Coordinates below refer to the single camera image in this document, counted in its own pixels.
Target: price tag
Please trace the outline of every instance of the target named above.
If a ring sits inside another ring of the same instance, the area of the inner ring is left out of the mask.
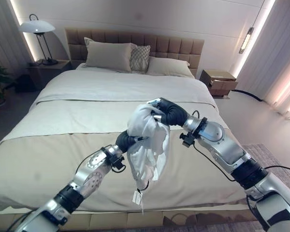
[[[138,205],[141,205],[141,201],[142,201],[142,193],[141,192],[138,192],[138,191],[134,191],[134,195],[133,195],[133,198],[132,198],[132,202],[138,204]]]

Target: rug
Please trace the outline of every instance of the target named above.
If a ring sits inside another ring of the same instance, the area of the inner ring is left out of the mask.
[[[264,232],[258,221],[205,226],[156,227],[114,230],[112,232]]]
[[[248,152],[252,158],[261,166],[268,167],[272,165],[281,165],[281,163],[272,155],[272,153],[263,144],[243,145],[243,149]],[[268,169],[274,173],[282,182],[290,188],[290,171],[283,168]]]

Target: black robotic finger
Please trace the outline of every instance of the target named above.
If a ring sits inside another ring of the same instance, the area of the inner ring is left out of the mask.
[[[188,118],[188,113],[182,107],[164,98],[160,98],[157,108],[165,113],[161,116],[161,123],[165,125],[183,126]]]
[[[116,139],[116,145],[122,151],[122,153],[127,152],[127,150],[135,144],[135,139],[132,136],[128,135],[127,130],[122,132]]]

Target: table lamp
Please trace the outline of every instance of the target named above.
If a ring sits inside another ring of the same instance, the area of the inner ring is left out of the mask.
[[[55,30],[55,27],[53,25],[51,25],[50,23],[48,23],[48,22],[39,20],[38,17],[35,14],[30,14],[29,15],[29,19],[30,19],[30,21],[26,21],[26,22],[24,22],[24,23],[22,23],[20,25],[19,30],[21,32],[33,33],[33,34],[36,35],[36,37],[38,39],[38,42],[39,42],[39,45],[40,45],[41,50],[42,50],[43,55],[44,55],[44,59],[42,60],[42,64],[43,65],[54,65],[54,64],[57,64],[58,61],[53,59],[52,54],[49,51],[46,39],[44,37],[44,33],[45,32],[53,31],[53,30]],[[41,42],[39,40],[39,38],[41,38],[41,37],[43,37],[44,42],[45,42],[46,47],[47,47],[47,50],[48,50],[48,53],[50,55],[50,57],[48,57],[48,58],[46,58],[45,52],[44,52],[44,50],[42,48],[42,45],[41,45]]]

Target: nightstand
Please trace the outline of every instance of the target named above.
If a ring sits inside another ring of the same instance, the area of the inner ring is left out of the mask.
[[[220,70],[203,70],[200,81],[206,84],[212,96],[228,95],[237,86],[234,76]]]
[[[37,89],[41,90],[55,76],[64,71],[72,70],[72,65],[69,60],[58,60],[58,64],[55,65],[41,64],[38,66],[28,66],[27,69],[34,85]]]

